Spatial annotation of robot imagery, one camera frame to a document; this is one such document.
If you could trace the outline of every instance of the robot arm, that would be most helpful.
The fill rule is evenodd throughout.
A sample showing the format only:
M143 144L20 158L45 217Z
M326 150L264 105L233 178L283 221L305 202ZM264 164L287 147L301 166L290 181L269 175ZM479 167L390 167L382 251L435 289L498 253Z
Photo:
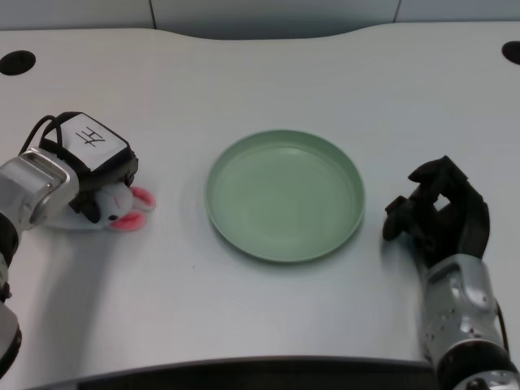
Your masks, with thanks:
M482 261L488 206L448 157L427 162L409 178L419 186L387 207L383 238L409 234L427 270L420 334L440 388L520 389L506 339L496 328L500 308ZM441 210L434 206L439 195L450 200Z
M11 295L8 267L21 234L57 214L79 189L76 173L42 149L30 149L0 167L0 378L22 340L18 319L3 304Z

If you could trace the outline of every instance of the pink bunny ear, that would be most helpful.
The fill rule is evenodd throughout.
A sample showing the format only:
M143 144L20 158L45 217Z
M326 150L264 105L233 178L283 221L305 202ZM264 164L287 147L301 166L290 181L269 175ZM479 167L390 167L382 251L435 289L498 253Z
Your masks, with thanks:
M155 208L155 197L142 187L130 187L133 206L138 210L151 211Z
M120 232L134 232L145 226L145 223L145 215L140 211L134 210L130 211L124 217L119 218L117 221L112 222L109 228Z

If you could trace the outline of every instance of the table surface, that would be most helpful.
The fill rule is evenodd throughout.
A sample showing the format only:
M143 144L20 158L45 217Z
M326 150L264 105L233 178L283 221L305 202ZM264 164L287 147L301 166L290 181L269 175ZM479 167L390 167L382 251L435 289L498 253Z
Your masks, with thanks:
M158 209L134 233L24 234L11 267L22 349L1 388L213 358L332 355L418 360L420 283L383 245L384 207L445 154L489 204L486 252L520 356L520 67L501 54L520 23L392 24L336 37L207 41L153 30L0 32L2 161L44 115L83 111L127 139ZM273 128L342 148L366 217L341 250L277 266L211 228L203 189L233 141Z

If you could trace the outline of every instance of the plush bunny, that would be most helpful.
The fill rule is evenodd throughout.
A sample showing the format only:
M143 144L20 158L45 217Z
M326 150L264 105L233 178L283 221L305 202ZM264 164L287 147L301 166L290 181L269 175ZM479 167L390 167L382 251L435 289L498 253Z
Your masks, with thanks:
M144 188L129 188L124 183L105 185L96 193L95 201L101 214L98 223L90 222L68 206L45 225L68 230L108 228L132 232L145 226L146 217L143 211L155 208L155 198L151 193Z

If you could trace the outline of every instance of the wall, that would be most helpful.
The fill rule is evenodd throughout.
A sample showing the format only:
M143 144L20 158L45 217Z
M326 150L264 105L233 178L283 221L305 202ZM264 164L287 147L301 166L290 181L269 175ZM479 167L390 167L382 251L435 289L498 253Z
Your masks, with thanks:
M263 39L394 20L520 20L520 0L0 0L0 30L156 25L195 37Z

